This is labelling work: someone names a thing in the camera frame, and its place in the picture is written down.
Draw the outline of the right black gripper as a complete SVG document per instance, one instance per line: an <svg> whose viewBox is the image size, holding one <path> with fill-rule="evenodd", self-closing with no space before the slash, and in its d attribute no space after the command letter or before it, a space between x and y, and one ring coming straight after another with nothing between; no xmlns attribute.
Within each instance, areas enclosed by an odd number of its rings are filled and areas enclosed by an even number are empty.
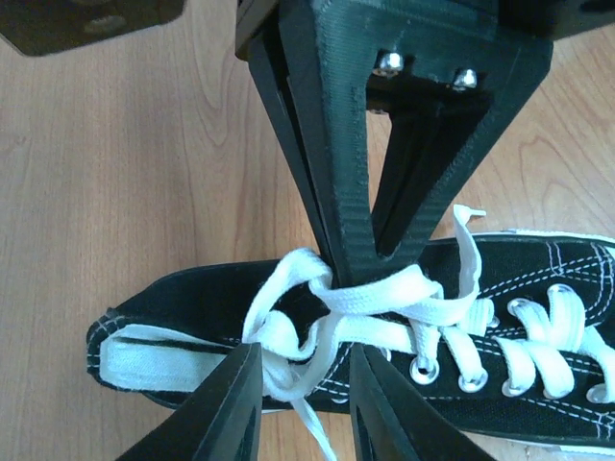
<svg viewBox="0 0 615 461"><path fill-rule="evenodd" d="M253 36L277 9L277 1L239 1L235 34L238 40ZM465 7L495 17L500 25L558 40L614 22L612 1L403 1L402 6Z"/></svg>

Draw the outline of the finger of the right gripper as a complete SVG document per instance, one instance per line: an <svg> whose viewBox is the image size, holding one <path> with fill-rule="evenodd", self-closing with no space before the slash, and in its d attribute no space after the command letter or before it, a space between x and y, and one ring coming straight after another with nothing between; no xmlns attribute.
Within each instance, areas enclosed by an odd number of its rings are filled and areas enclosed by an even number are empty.
<svg viewBox="0 0 615 461"><path fill-rule="evenodd" d="M416 261L546 77L550 40L503 1L313 1L318 183L336 280Z"/></svg>
<svg viewBox="0 0 615 461"><path fill-rule="evenodd" d="M320 255L327 263L331 263L331 249L289 82L277 1L244 0L236 3L235 55L248 63L260 99L300 192Z"/></svg>

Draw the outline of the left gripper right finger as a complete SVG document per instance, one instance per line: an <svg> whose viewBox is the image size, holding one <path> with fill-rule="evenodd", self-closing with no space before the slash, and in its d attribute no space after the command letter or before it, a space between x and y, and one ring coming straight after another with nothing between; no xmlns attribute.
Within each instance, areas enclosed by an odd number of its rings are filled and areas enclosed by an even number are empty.
<svg viewBox="0 0 615 461"><path fill-rule="evenodd" d="M373 347L354 346L350 409L358 460L490 460Z"/></svg>

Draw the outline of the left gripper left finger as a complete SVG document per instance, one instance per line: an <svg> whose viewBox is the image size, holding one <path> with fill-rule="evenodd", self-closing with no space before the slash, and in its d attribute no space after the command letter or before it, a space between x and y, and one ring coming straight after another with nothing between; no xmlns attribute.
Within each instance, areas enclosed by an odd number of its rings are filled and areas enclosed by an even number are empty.
<svg viewBox="0 0 615 461"><path fill-rule="evenodd" d="M256 460L262 410L260 344L241 345L121 460Z"/></svg>

